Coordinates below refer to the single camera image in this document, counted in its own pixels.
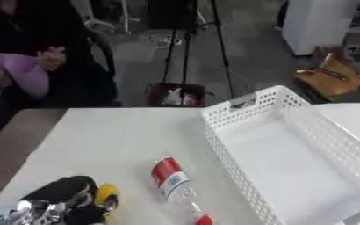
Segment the red bottle cap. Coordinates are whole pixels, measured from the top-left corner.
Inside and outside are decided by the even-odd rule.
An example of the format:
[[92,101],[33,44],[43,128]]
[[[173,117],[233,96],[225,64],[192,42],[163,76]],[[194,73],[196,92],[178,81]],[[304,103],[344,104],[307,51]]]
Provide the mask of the red bottle cap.
[[208,215],[204,215],[195,222],[195,225],[212,225],[212,219]]

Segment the purple cloth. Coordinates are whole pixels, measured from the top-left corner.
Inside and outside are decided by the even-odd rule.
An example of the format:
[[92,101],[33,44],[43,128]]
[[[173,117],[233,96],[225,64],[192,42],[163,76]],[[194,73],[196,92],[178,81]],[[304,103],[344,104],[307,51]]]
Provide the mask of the purple cloth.
[[17,85],[33,98],[44,98],[49,92],[49,78],[38,57],[0,54],[0,68],[6,69]]

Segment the plastic bottle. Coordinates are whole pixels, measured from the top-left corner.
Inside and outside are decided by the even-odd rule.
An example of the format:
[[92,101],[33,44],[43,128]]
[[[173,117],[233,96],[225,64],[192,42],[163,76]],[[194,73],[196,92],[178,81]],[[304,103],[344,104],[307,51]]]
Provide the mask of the plastic bottle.
[[176,208],[184,224],[213,225],[212,219],[198,205],[191,180],[173,157],[156,162],[151,175],[167,201]]

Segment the brown bag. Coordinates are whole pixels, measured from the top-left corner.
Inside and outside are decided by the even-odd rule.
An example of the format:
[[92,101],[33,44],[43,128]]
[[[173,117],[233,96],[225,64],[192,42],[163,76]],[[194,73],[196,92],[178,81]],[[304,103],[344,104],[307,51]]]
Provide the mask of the brown bag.
[[329,99],[356,91],[360,87],[357,72],[339,62],[333,54],[329,54],[317,69],[298,71],[296,78]]

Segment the white plastic basket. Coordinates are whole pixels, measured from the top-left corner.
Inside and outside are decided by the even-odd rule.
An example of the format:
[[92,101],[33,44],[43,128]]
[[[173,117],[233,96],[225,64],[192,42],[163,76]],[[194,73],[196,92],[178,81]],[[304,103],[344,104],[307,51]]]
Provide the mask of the white plastic basket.
[[265,225],[360,222],[360,141],[275,86],[203,111],[206,138]]

